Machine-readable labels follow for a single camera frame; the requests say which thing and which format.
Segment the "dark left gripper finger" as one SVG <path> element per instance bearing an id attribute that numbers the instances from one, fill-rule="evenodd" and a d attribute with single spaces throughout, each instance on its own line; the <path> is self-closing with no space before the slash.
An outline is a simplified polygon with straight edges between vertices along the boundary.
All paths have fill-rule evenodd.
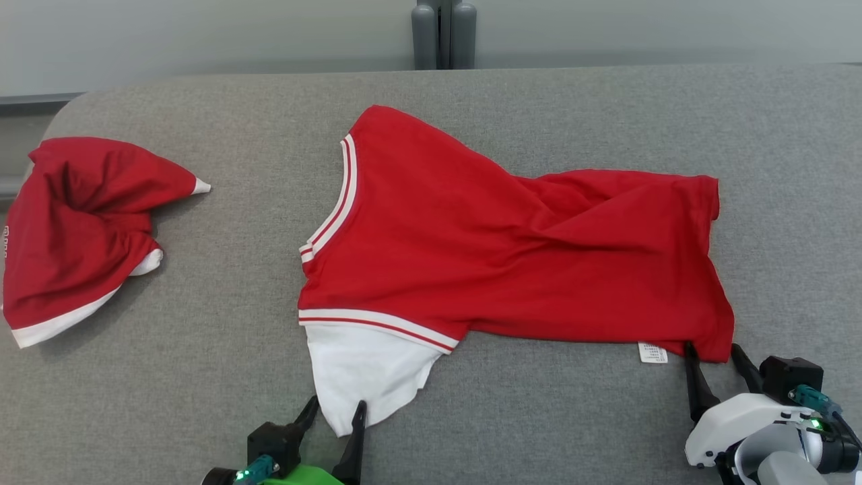
<path id="1" fill-rule="evenodd" d="M 364 433 L 366 432 L 367 403 L 358 402 L 352 421 L 353 432 L 349 436 L 341 461 L 333 467 L 331 475 L 342 484 L 360 484 L 364 456 Z"/>
<path id="2" fill-rule="evenodd" d="M 290 429 L 294 432 L 308 432 L 313 426 L 315 418 L 320 410 L 320 403 L 317 395 L 313 395 L 306 403 L 298 417 L 290 424 Z"/>

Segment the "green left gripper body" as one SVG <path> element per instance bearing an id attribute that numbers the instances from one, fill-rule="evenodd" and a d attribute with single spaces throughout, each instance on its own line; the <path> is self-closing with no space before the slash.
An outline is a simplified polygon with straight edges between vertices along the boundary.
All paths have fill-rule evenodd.
<path id="1" fill-rule="evenodd" d="M 283 478 L 270 475 L 256 482 L 255 479 L 264 478 L 264 472 L 268 472 L 264 465 L 250 465 L 240 470 L 213 467 L 203 477 L 201 484 L 342 484 L 325 470 L 308 465 L 295 467 L 292 473 Z"/>

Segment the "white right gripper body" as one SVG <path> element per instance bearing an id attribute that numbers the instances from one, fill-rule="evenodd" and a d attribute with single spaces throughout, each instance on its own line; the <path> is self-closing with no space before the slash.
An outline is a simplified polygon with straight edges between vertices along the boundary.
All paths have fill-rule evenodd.
<path id="1" fill-rule="evenodd" d="M 789 398 L 742 393 L 708 409 L 686 440 L 687 462 L 720 474 L 860 472 L 860 440 L 840 406 L 822 393 Z"/>

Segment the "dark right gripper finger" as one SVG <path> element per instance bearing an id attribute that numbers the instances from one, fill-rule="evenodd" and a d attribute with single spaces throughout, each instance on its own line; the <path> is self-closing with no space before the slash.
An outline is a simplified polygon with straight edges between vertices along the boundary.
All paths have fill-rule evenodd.
<path id="1" fill-rule="evenodd" d="M 736 373 L 743 378 L 749 393 L 763 393 L 763 377 L 739 344 L 731 345 L 731 361 Z"/>
<path id="2" fill-rule="evenodd" d="M 686 366 L 686 385 L 690 418 L 697 424 L 708 409 L 721 403 L 712 393 L 701 371 L 701 360 L 692 342 L 684 344 L 684 366 Z"/>

